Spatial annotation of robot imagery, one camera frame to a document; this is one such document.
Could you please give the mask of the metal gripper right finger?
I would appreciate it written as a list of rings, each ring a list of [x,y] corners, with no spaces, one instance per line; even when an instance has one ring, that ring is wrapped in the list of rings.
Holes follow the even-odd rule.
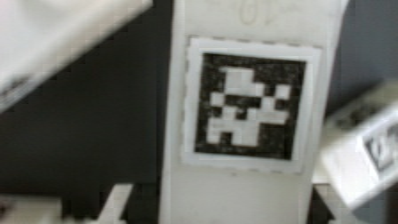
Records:
[[[329,184],[313,185],[310,224],[356,224],[356,217]]]

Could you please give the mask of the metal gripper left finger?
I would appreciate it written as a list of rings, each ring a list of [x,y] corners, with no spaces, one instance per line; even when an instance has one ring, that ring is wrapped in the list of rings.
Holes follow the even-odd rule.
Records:
[[[95,206],[65,198],[0,194],[0,224],[129,224],[132,183],[113,186]]]

